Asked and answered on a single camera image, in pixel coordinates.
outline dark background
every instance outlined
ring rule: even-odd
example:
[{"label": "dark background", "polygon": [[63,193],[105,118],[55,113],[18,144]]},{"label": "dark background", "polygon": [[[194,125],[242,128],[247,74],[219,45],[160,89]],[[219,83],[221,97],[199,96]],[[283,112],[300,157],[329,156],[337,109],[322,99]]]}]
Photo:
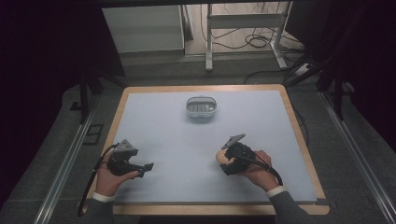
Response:
[{"label": "dark background", "polygon": [[82,75],[99,77],[94,69],[124,73],[101,8],[1,1],[0,10],[3,204],[47,136],[63,93]]},{"label": "dark background", "polygon": [[[315,38],[305,40],[305,44],[326,39],[351,6],[349,1],[332,1],[321,7],[321,13],[327,16],[309,26],[303,17],[297,17],[296,24],[303,22],[300,31],[307,35],[314,32],[310,36]],[[320,13],[319,9],[313,6],[303,15],[314,20],[314,12]],[[123,70],[99,7],[7,0],[1,1],[0,10],[3,203],[43,143],[62,105],[63,93],[78,84],[79,76],[94,74],[93,68],[110,76],[123,76]],[[375,1],[354,32],[342,60],[345,80],[355,88],[353,103],[393,149],[395,11],[395,1]],[[316,52],[316,58],[331,53],[336,41],[336,37],[331,38],[330,47]]]}]

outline metal rail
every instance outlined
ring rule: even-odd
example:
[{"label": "metal rail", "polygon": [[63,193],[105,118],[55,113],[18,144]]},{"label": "metal rail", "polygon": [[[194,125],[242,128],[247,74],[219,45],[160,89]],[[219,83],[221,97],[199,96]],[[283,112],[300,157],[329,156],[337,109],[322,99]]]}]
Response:
[{"label": "metal rail", "polygon": [[352,159],[355,161],[358,169],[361,171],[363,179],[368,185],[370,191],[373,193],[373,196],[378,203],[379,208],[381,209],[388,223],[395,224],[396,209],[392,202],[392,199],[389,197],[384,186],[376,177],[374,171],[371,169],[364,155],[361,153],[361,149],[359,148],[352,134],[349,132],[347,125],[343,121],[341,121],[335,114],[334,110],[332,109],[332,100],[330,99],[329,95],[323,92],[320,92],[319,94],[323,99],[332,119],[334,120],[338,131],[341,133],[346,143],[346,147],[348,148],[350,155],[352,156]]},{"label": "metal rail", "polygon": [[78,132],[76,133],[76,136],[73,139],[72,144],[70,145],[66,155],[64,156],[64,160],[61,166],[59,167],[58,173],[54,177],[52,184],[49,187],[49,191],[46,195],[46,198],[44,199],[40,209],[38,210],[38,213],[35,217],[35,221],[33,222],[34,224],[49,223],[55,205],[59,200],[62,190],[64,189],[64,184],[76,160],[76,156],[82,145],[82,141],[91,124],[94,112],[96,111],[95,108],[97,106],[97,103],[99,102],[99,99],[100,96],[98,95],[94,95],[92,97],[90,113],[88,114],[86,121],[79,126]]}]

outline stand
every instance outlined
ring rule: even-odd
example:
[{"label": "stand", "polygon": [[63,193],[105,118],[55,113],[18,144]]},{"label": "stand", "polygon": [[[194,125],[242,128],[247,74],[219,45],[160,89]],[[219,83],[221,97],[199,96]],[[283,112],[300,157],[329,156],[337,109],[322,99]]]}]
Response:
[{"label": "stand", "polygon": [[280,69],[286,69],[287,65],[279,50],[279,41],[285,29],[289,9],[290,2],[287,3],[282,13],[212,15],[212,4],[207,4],[206,71],[210,72],[213,70],[212,29],[264,27],[277,27],[276,37],[275,40],[271,42],[271,48],[276,56]]}]

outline wall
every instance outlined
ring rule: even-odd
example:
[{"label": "wall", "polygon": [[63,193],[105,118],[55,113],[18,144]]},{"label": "wall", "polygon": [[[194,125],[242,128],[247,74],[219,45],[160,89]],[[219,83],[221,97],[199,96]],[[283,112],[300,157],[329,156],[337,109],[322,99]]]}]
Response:
[{"label": "wall", "polygon": [[179,6],[103,8],[119,53],[184,49]]}]

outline handheld controller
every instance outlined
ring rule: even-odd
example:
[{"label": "handheld controller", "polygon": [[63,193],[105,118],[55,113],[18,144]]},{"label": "handheld controller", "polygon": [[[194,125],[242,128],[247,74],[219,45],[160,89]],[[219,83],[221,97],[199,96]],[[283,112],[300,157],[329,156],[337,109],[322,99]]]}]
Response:
[{"label": "handheld controller", "polygon": [[132,171],[138,171],[137,177],[143,177],[145,172],[151,171],[154,163],[144,166],[129,163],[132,156],[136,156],[138,149],[134,148],[126,139],[119,143],[107,162],[107,168],[113,175],[125,175]]}]

